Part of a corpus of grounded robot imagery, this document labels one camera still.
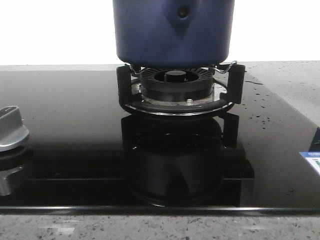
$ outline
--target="pot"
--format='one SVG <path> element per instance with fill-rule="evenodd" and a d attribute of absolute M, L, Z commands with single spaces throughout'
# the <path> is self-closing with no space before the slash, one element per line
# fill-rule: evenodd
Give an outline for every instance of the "pot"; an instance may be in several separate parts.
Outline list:
<path fill-rule="evenodd" d="M 229 54 L 235 0 L 113 0 L 117 56 L 139 67 L 217 65 Z"/>

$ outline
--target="gas stove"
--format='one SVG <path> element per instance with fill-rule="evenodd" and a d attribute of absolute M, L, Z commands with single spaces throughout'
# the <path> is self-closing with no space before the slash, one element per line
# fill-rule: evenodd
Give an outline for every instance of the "gas stove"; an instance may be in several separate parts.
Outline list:
<path fill-rule="evenodd" d="M 0 109 L 18 106 L 29 131 L 0 152 L 0 213 L 319 213 L 320 176 L 300 152 L 320 152 L 320 129 L 250 73 L 232 101 L 219 72 L 209 97 L 159 98 L 129 66 L 109 69 L 0 72 Z M 141 74 L 179 84 L 194 72 L 212 74 Z M 224 102 L 199 107 L 212 100 Z"/>

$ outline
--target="gas burner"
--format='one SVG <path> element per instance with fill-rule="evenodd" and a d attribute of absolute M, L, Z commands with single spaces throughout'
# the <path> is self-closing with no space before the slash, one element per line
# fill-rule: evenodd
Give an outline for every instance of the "gas burner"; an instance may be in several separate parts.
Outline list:
<path fill-rule="evenodd" d="M 134 114 L 196 116 L 227 111 L 240 104 L 245 66 L 220 65 L 228 81 L 214 78 L 217 68 L 140 70 L 134 66 L 117 68 L 119 102 Z"/>

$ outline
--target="granite countertop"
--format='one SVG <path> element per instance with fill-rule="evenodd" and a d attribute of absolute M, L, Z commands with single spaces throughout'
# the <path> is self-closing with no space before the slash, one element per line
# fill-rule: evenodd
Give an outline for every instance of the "granite countertop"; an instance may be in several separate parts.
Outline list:
<path fill-rule="evenodd" d="M 320 126 L 320 61 L 245 62 L 248 74 Z M 0 66 L 0 71 L 104 70 L 91 66 Z M 0 240 L 320 239 L 310 216 L 0 215 Z"/>

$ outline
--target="silver knob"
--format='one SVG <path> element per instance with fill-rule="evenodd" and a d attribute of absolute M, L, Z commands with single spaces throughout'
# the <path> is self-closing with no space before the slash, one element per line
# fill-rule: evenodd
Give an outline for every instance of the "silver knob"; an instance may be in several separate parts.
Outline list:
<path fill-rule="evenodd" d="M 0 152 L 21 146 L 28 136 L 29 131 L 22 122 L 17 106 L 0 109 Z"/>

